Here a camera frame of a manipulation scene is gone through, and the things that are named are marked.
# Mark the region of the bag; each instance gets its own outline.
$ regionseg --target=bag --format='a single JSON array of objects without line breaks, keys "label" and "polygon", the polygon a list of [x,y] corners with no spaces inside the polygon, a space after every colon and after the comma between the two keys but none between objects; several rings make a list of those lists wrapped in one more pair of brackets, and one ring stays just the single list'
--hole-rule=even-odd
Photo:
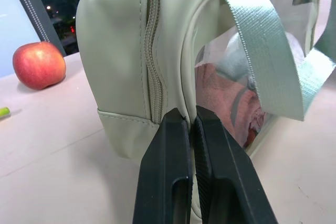
[{"label": "bag", "polygon": [[[333,46],[333,25],[311,50],[318,4],[80,0],[80,55],[115,151],[140,163],[173,108],[189,127],[196,105],[216,112],[249,154],[269,114],[303,120],[335,67],[329,57],[336,50],[326,46]],[[198,223],[194,181],[192,219]]]}]

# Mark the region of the zipper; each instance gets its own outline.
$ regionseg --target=zipper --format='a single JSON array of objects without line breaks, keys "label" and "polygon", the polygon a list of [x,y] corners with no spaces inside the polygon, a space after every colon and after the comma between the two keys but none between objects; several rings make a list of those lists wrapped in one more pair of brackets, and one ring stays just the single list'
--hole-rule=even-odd
[{"label": "zipper", "polygon": [[148,70],[151,119],[153,123],[160,124],[163,106],[163,88],[155,68],[152,52],[154,36],[159,23],[160,0],[149,1],[149,15],[145,31],[144,53]]}]

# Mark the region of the white table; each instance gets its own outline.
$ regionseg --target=white table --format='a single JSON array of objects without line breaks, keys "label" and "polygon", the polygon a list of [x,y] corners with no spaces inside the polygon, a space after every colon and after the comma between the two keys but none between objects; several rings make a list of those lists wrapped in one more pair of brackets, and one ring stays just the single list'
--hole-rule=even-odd
[{"label": "white table", "polygon": [[[323,0],[317,34],[328,2]],[[139,168],[113,152],[78,54],[59,85],[0,79],[0,223],[128,224]],[[253,163],[279,223],[336,223],[336,74],[307,120],[278,119]]]}]

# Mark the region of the mint green strap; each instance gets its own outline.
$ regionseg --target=mint green strap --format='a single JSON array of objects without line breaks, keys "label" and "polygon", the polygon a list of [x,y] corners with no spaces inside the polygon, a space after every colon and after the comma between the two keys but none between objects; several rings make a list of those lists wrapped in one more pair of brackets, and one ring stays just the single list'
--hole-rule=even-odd
[{"label": "mint green strap", "polygon": [[303,120],[312,99],[335,68],[335,6],[326,31],[297,69],[270,0],[225,1],[235,19],[262,109]]}]

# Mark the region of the red apple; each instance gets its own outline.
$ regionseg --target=red apple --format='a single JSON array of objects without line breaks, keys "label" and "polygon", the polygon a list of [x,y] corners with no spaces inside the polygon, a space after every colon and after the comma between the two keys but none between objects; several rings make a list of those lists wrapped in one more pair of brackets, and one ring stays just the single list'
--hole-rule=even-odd
[{"label": "red apple", "polygon": [[13,55],[13,67],[18,79],[36,90],[62,81],[66,70],[61,52],[45,41],[19,47]]}]

